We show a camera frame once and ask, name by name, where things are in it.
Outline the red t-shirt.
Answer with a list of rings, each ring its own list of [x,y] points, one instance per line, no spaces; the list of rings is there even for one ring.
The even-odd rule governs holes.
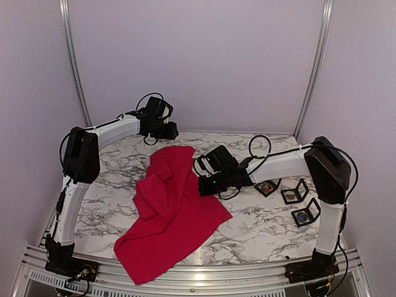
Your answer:
[[[192,254],[232,218],[214,196],[199,194],[195,149],[170,146],[150,157],[133,198],[139,217],[114,245],[136,286],[151,282]]]

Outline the brown round brooch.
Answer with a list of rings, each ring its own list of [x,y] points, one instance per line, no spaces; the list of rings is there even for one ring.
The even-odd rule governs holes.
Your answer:
[[[270,184],[265,183],[265,184],[263,184],[262,189],[265,192],[270,192],[270,191],[272,191],[272,186]]]

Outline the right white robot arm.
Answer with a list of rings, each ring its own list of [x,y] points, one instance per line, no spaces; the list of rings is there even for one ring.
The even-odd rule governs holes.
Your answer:
[[[306,145],[274,152],[268,146],[265,155],[256,155],[251,147],[249,155],[238,161],[223,145],[198,158],[202,170],[198,191],[202,197],[245,187],[261,187],[265,183],[277,185],[285,178],[298,178],[292,189],[284,189],[287,204],[305,200],[310,190],[316,194],[313,202],[319,215],[319,234],[312,259],[306,271],[320,277],[330,268],[345,227],[347,205],[359,181],[355,160],[345,150],[334,146],[324,136]]]

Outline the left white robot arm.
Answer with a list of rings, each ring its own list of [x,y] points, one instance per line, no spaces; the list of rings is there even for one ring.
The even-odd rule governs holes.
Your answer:
[[[48,261],[64,275],[78,270],[73,256],[74,230],[82,199],[100,173],[100,150],[125,137],[142,136],[155,141],[174,140],[176,123],[169,120],[174,108],[162,94],[144,96],[144,107],[120,114],[116,119],[96,126],[74,127],[59,146],[59,160],[64,176],[55,210],[55,223],[46,237]]]

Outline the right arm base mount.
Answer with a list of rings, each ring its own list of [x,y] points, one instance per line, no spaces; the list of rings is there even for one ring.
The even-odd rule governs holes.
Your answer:
[[[285,266],[285,276],[290,283],[305,282],[335,275],[340,271],[335,263],[335,253],[323,254],[316,249],[309,260],[293,262]]]

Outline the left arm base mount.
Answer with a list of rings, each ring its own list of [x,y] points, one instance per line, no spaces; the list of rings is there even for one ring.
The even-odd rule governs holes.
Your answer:
[[[62,246],[48,237],[45,243],[45,270],[69,277],[72,281],[85,277],[89,282],[94,282],[98,273],[98,262],[74,257],[74,247],[75,244]]]

